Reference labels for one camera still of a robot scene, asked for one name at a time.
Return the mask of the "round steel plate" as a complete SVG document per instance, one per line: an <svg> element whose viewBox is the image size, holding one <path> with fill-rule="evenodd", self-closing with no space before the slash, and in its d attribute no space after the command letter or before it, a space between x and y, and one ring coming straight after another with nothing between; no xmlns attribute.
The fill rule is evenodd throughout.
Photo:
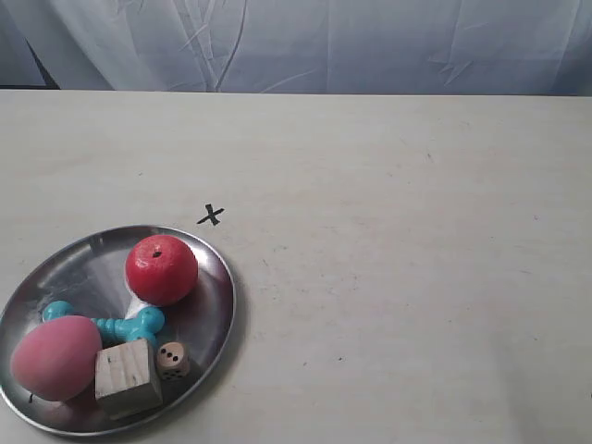
<svg viewBox="0 0 592 444"><path fill-rule="evenodd" d="M189 348L191 370L167 382L161 406L121 420L112 420L87 390L73 403L43 401L21 387L10 372L10 357L20 340L42 321L46 305L67 301L82 315L130 318L143 307L129 289L124 266L131 248L152 235L184 241L198 266L195 290L165 308L166 323L157 340L179 340ZM31 271L7 300L1 315L1 396L25 422L63 438L103 438L148 425L176 409L201 389L224 355L233 336L237 286L231 268L218 250L187 232L158 226L111 228L74 241Z"/></svg>

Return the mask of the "black X tape mark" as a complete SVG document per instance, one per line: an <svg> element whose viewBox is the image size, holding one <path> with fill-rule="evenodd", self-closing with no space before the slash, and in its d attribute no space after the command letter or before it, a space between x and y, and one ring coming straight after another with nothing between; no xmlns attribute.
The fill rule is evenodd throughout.
<svg viewBox="0 0 592 444"><path fill-rule="evenodd" d="M223 207L214 208L214 206L211 203L206 203L204 205L204 209L206 214L202 218L200 218L196 222L196 224L202 225L206 222L209 222L214 227L217 226L220 223L219 216L225 212L225 209Z"/></svg>

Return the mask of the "red toy apple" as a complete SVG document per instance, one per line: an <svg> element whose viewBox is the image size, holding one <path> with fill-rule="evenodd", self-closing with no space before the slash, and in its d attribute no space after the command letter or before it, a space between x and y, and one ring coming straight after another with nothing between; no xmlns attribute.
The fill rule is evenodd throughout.
<svg viewBox="0 0 592 444"><path fill-rule="evenodd" d="M195 287L198 261L191 248L169 235L153 235L139 241L125 263L131 291L154 306L179 302Z"/></svg>

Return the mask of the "teal rubber bone toy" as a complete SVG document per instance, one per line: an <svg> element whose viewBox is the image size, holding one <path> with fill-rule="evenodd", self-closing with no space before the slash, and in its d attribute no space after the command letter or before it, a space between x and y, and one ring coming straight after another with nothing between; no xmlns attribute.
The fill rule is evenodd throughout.
<svg viewBox="0 0 592 444"><path fill-rule="evenodd" d="M43 310L42 320L48 322L67 315L77 315L69 302L49 303ZM134 317L128 319L91 318L96 325L105 346L118 345L137 339L146 339L156 346L156 335L165 325L165 315L156 307L142 308Z"/></svg>

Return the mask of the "small wooden die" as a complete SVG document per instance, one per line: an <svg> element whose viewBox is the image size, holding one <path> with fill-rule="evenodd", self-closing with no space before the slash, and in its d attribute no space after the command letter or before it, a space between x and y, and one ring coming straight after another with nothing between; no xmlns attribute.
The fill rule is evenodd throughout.
<svg viewBox="0 0 592 444"><path fill-rule="evenodd" d="M162 344L156 351L156 369L161 379L168 381L185 377L190 372L187 347L177 341Z"/></svg>

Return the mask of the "wooden cube block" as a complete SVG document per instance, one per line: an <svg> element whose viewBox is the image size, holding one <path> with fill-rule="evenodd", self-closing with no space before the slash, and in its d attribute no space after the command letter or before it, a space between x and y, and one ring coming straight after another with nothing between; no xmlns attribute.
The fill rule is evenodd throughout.
<svg viewBox="0 0 592 444"><path fill-rule="evenodd" d="M95 362L94 397L113 420L159 407L163 395L152 344L136 339L100 350Z"/></svg>

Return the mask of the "pink toy peach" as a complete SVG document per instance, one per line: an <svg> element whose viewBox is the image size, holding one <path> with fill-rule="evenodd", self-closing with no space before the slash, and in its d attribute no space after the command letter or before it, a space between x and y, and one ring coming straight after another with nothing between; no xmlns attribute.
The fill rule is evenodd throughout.
<svg viewBox="0 0 592 444"><path fill-rule="evenodd" d="M43 400L68 401L93 382L101 349L98 328L90 319L59 317L40 324L21 340L11 356L11 374Z"/></svg>

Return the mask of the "white backdrop cloth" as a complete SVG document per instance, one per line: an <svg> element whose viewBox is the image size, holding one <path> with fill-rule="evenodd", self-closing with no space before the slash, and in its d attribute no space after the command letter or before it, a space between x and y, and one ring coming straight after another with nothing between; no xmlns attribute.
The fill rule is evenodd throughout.
<svg viewBox="0 0 592 444"><path fill-rule="evenodd" d="M5 1L3 87L591 92L587 1Z"/></svg>

